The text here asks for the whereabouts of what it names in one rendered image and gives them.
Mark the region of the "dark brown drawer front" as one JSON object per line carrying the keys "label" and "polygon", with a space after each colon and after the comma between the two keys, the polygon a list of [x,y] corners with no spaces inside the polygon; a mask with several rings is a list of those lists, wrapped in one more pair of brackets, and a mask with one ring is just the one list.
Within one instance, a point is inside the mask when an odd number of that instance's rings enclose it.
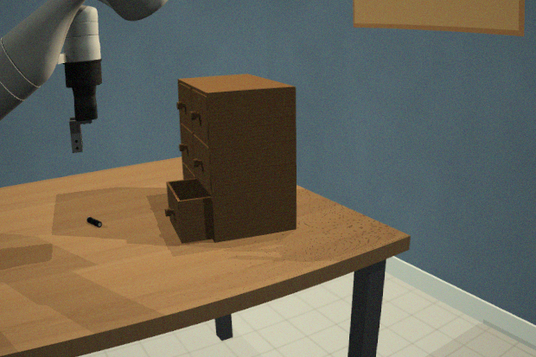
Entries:
{"label": "dark brown drawer front", "polygon": [[193,131],[208,143],[207,133],[207,96],[191,89]]}
{"label": "dark brown drawer front", "polygon": [[[189,113],[191,112],[190,87],[178,83],[179,102],[176,103],[177,110],[180,110],[180,120],[192,130],[192,120]],[[180,102],[181,101],[181,102]]]}
{"label": "dark brown drawer front", "polygon": [[179,150],[182,151],[182,159],[195,172],[193,167],[194,150],[193,150],[193,134],[186,126],[181,123],[181,138],[182,143],[179,144]]}
{"label": "dark brown drawer front", "polygon": [[197,178],[166,183],[169,208],[165,208],[165,215],[169,216],[182,244],[214,239],[209,192]]}
{"label": "dark brown drawer front", "polygon": [[196,135],[193,135],[193,137],[195,153],[193,167],[195,168],[195,174],[211,193],[208,147]]}
{"label": "dark brown drawer front", "polygon": [[189,170],[189,168],[185,165],[185,163],[182,163],[182,165],[183,165],[184,180],[195,178],[194,174]]}

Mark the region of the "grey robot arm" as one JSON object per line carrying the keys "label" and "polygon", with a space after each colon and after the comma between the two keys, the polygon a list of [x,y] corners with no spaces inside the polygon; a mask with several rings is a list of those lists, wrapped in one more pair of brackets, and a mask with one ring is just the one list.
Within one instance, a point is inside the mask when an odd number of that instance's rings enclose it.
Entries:
{"label": "grey robot arm", "polygon": [[[66,37],[99,34],[98,12],[85,1],[47,0],[0,39],[0,121],[50,78]],[[168,0],[99,1],[138,21]]]}

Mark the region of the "brown wooden chest of drawers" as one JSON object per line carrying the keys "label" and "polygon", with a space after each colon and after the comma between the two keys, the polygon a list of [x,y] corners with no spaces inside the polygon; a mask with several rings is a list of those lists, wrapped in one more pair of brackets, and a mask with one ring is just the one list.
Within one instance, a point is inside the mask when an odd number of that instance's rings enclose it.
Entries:
{"label": "brown wooden chest of drawers", "polygon": [[[214,243],[297,229],[296,87],[250,74],[178,79],[207,96]],[[199,89],[198,89],[199,88]]]}

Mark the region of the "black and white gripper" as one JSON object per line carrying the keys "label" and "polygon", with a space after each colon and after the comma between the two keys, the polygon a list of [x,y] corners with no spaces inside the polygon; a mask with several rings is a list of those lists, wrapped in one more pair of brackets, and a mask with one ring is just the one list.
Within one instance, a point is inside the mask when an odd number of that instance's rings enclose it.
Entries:
{"label": "black and white gripper", "polygon": [[65,65],[66,87],[73,89],[75,117],[69,120],[73,153],[83,152],[81,124],[98,118],[96,85],[102,84],[101,61],[99,35],[66,37],[57,64]]}

